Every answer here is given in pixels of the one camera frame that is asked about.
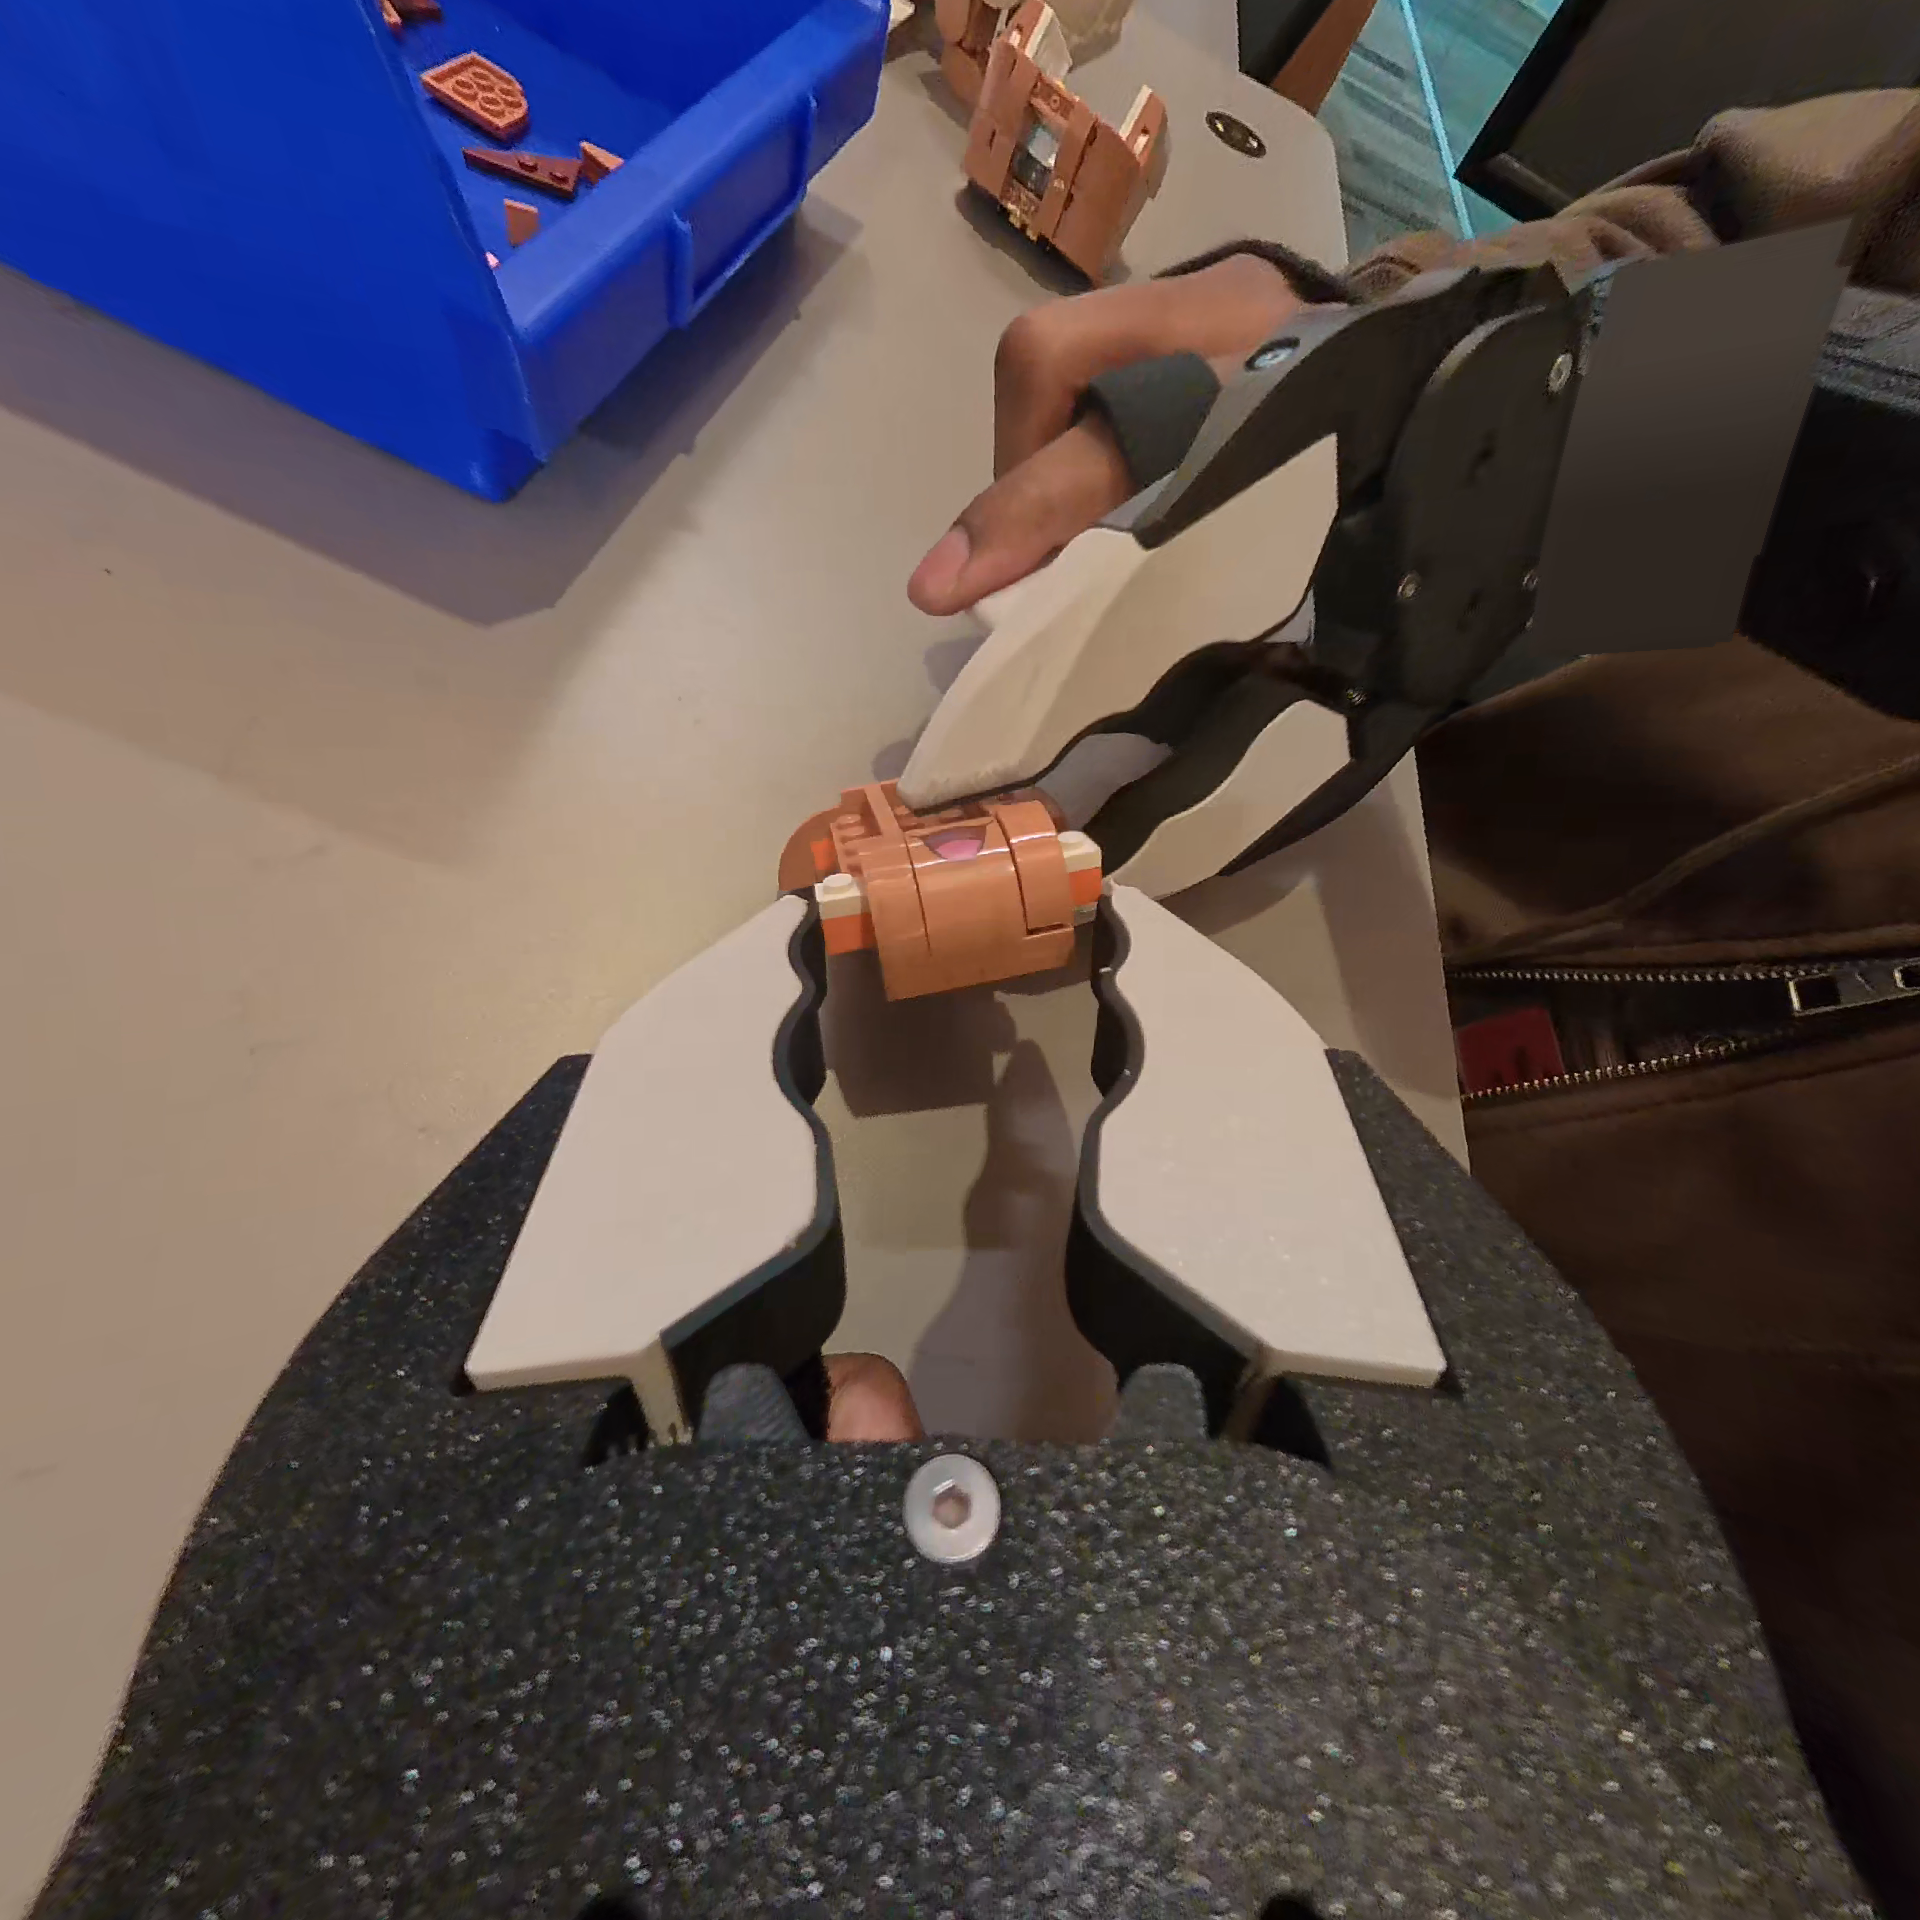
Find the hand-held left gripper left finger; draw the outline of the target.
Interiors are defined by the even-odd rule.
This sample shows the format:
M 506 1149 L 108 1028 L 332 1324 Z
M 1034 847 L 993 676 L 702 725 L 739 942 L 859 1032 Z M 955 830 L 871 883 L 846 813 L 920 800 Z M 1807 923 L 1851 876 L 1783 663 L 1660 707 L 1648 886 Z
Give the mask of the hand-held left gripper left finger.
M 780 895 L 662 977 L 592 1054 L 492 1304 L 478 1390 L 625 1381 L 690 1437 L 708 1383 L 780 1379 L 846 1308 L 815 895 Z

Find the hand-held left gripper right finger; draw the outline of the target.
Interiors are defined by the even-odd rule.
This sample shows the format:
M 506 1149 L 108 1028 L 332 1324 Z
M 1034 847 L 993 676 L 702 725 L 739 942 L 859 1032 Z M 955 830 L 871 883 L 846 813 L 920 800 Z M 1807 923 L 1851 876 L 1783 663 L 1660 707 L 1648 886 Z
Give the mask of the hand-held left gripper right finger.
M 1313 1025 L 1129 884 L 1098 910 L 1094 985 L 1072 1318 L 1116 1375 L 1438 1384 L 1443 1343 Z

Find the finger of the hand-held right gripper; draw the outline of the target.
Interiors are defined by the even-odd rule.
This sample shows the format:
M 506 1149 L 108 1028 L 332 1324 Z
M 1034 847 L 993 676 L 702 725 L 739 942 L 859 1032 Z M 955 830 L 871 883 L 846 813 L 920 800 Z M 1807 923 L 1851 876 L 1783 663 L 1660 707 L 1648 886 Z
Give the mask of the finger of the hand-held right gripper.
M 1113 793 L 1089 835 L 1110 879 L 1177 895 L 1228 871 L 1350 761 L 1342 712 L 1304 697 L 1255 697 Z
M 1335 504 L 1338 445 L 1322 439 L 1164 543 L 1119 525 L 1072 540 L 984 604 L 987 635 L 912 750 L 902 801 L 1041 781 L 1186 661 L 1276 631 L 1308 597 Z

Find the brown lego assembly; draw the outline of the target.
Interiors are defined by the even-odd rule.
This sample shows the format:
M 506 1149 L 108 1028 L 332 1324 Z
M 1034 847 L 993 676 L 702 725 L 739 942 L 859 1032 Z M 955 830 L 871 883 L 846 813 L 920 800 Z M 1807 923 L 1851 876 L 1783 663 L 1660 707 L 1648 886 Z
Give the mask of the brown lego assembly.
M 903 820 L 990 812 L 1011 861 L 993 871 L 915 872 Z M 891 1001 L 999 985 L 1060 968 L 1103 897 L 1098 844 L 1039 790 L 936 809 L 895 781 L 862 783 L 806 819 L 778 883 L 815 901 L 831 958 L 874 953 Z

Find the pile of brown lego pieces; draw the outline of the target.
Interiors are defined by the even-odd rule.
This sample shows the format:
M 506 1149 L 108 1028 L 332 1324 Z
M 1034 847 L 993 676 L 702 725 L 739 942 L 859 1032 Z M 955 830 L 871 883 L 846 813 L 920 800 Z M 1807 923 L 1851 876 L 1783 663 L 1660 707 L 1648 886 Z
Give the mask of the pile of brown lego pieces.
M 652 109 L 516 4 L 375 4 L 490 261 L 587 199 L 584 144 L 625 159 Z

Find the blue plastic bin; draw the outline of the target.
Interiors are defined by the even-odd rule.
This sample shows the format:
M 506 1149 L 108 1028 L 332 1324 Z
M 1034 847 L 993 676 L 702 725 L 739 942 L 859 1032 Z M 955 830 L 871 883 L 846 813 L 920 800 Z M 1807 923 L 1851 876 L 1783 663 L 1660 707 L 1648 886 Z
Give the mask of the blue plastic bin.
M 868 121 L 883 4 L 506 3 L 654 116 L 490 261 L 375 4 L 4 4 L 4 262 L 484 497 Z

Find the person's right forearm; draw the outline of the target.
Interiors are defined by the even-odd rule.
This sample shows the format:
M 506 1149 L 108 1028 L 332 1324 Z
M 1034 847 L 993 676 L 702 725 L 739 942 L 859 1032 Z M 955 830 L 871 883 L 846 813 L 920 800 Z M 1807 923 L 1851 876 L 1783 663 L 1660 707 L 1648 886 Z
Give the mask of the person's right forearm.
M 1458 243 L 1409 232 L 1344 277 L 1382 300 L 1426 271 L 1558 267 L 1569 281 L 1633 256 L 1730 246 L 1847 222 L 1847 277 L 1918 292 L 1918 94 L 1846 92 L 1720 112 L 1686 150 L 1641 165 L 1547 220 Z

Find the brown lego figure body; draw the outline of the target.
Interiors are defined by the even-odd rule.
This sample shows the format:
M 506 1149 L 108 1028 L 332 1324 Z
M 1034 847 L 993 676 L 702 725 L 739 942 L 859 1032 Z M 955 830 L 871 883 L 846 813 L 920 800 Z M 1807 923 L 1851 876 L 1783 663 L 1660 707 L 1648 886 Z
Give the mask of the brown lego figure body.
M 1161 191 L 1170 132 L 1142 87 L 1121 121 L 1072 85 L 1072 61 L 1111 48 L 1127 3 L 937 3 L 942 76 L 970 107 L 968 182 L 1011 225 L 1094 286 L 1121 264 L 1142 211 Z

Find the person's right hand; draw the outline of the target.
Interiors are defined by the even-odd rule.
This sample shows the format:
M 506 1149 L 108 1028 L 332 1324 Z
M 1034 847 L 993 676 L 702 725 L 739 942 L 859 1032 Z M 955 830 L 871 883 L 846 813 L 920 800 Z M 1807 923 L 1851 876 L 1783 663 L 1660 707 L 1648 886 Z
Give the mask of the person's right hand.
M 1332 278 L 1304 261 L 1242 249 L 1020 315 L 995 353 L 995 479 L 920 563 L 911 604 L 937 616 L 962 612 L 1030 576 L 1131 495 L 1113 431 L 1076 414 L 1094 377 L 1175 352 L 1228 366 L 1295 313 L 1335 296 Z

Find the person's brown jacket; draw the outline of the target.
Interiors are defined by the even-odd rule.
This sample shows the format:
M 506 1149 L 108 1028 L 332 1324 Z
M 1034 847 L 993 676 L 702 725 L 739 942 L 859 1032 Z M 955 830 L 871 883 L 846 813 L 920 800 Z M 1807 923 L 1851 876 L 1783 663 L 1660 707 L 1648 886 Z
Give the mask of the person's brown jacket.
M 1419 764 L 1474 1171 L 1658 1401 L 1916 1916 L 1916 699 L 1728 640 L 1578 663 Z

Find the black framed grey panel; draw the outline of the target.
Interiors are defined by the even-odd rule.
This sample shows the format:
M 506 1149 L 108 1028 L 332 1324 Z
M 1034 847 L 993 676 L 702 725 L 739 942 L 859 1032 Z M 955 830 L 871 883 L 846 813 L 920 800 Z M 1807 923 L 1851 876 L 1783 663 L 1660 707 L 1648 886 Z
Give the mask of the black framed grey panel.
M 1515 222 L 1543 220 L 1734 107 L 1918 73 L 1916 3 L 1566 3 L 1456 179 Z

